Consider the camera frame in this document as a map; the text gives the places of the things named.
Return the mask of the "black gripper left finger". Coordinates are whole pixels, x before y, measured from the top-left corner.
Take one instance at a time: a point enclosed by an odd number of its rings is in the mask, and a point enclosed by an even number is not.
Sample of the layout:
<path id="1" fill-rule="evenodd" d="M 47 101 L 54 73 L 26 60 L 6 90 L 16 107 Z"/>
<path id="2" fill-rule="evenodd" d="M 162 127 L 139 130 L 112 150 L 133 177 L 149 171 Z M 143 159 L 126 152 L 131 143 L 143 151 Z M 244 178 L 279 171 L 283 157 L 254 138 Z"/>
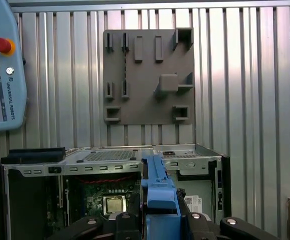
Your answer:
<path id="1" fill-rule="evenodd" d="M 127 212 L 109 217 L 85 216 L 48 237 L 49 240 L 140 240 L 140 194 L 131 195 Z"/>

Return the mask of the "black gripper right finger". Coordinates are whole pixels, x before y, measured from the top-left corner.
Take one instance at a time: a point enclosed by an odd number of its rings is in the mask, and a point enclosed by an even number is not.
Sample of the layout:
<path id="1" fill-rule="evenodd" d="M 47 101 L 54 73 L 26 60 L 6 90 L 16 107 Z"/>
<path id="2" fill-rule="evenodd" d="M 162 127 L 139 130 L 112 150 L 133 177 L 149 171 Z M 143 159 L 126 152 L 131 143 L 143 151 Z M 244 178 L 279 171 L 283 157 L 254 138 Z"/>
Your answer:
<path id="1" fill-rule="evenodd" d="M 237 217 L 225 217 L 219 224 L 202 213 L 190 212 L 185 190 L 177 189 L 181 213 L 182 240 L 278 240 L 279 238 Z"/>

